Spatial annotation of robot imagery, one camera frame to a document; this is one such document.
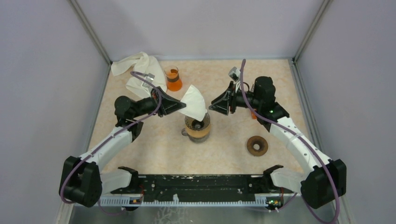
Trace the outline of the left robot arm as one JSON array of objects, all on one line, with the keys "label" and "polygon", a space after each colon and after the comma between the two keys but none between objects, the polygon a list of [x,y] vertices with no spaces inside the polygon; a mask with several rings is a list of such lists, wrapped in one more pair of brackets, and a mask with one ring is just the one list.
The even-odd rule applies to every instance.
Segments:
[{"label": "left robot arm", "polygon": [[144,119],[152,115],[163,117],[186,106],[186,103],[167,95],[161,89],[153,89],[148,98],[138,101],[127,96],[116,98],[115,128],[95,148],[79,157],[70,156],[64,161],[59,186],[61,200],[89,208],[99,201],[102,194],[117,189],[124,189],[128,193],[136,192],[140,187],[137,171],[120,168],[113,173],[102,174],[101,170],[122,149],[136,140]]}]

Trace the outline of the orange glass flask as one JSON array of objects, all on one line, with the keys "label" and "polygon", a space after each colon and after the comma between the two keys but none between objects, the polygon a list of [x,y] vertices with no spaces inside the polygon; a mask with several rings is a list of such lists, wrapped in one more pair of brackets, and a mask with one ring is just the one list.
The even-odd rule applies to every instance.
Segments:
[{"label": "orange glass flask", "polygon": [[176,66],[168,66],[164,69],[167,81],[167,88],[170,91],[179,91],[182,86],[182,80],[179,75],[179,69]]}]

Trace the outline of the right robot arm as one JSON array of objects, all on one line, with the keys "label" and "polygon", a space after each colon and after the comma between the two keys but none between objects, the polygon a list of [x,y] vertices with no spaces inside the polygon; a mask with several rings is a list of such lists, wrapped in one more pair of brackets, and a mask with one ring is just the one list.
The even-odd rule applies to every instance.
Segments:
[{"label": "right robot arm", "polygon": [[347,167],[341,159],[332,160],[314,146],[296,127],[289,113],[276,101],[276,88],[270,77],[255,79],[252,91],[236,89],[234,82],[215,98],[209,109],[224,115],[234,113],[237,107],[246,108],[246,102],[258,113],[257,121],[277,137],[292,153],[303,173],[288,170],[281,165],[266,170],[263,187],[276,192],[280,187],[302,195],[314,209],[346,193]]}]

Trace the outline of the clear glass dripper cone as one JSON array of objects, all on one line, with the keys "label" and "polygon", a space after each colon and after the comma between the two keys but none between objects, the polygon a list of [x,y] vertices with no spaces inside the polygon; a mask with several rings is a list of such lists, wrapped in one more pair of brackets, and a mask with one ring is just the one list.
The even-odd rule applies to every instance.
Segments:
[{"label": "clear glass dripper cone", "polygon": [[206,113],[203,120],[199,121],[189,116],[185,116],[185,125],[188,129],[193,131],[201,131],[206,129],[210,125],[210,115]]}]

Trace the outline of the orange coffee filter box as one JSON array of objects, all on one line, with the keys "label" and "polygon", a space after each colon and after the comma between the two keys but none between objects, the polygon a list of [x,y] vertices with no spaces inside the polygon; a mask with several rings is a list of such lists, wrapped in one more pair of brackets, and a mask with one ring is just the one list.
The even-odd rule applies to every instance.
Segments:
[{"label": "orange coffee filter box", "polygon": [[250,112],[251,112],[252,119],[257,119],[257,117],[255,115],[256,110],[253,110],[253,111],[250,111]]}]

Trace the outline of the white paper coffee filter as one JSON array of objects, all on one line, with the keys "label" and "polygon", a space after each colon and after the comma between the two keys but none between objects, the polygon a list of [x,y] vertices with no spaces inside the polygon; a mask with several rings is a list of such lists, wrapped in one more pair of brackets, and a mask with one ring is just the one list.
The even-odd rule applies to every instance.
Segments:
[{"label": "white paper coffee filter", "polygon": [[185,103],[186,107],[178,110],[178,112],[197,121],[203,121],[207,109],[204,97],[199,89],[194,85],[190,85],[187,92],[182,97],[181,102]]}]

